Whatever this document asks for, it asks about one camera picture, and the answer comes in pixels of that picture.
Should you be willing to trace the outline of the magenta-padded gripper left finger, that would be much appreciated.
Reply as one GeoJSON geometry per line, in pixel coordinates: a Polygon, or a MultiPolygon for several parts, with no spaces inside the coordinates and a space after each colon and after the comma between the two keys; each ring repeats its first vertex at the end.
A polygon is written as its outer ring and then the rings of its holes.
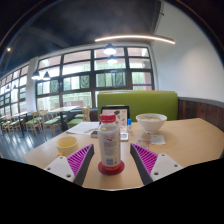
{"type": "Polygon", "coordinates": [[[82,185],[94,155],[94,145],[90,144],[69,156],[58,156],[44,170],[76,185],[82,185]]]}

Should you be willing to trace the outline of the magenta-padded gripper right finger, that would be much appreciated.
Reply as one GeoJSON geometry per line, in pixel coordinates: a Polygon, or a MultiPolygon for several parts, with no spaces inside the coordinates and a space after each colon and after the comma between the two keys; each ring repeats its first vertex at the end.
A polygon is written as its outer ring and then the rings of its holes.
{"type": "Polygon", "coordinates": [[[154,152],[138,146],[130,145],[132,155],[144,185],[150,184],[182,169],[182,166],[166,153],[154,152]]]}

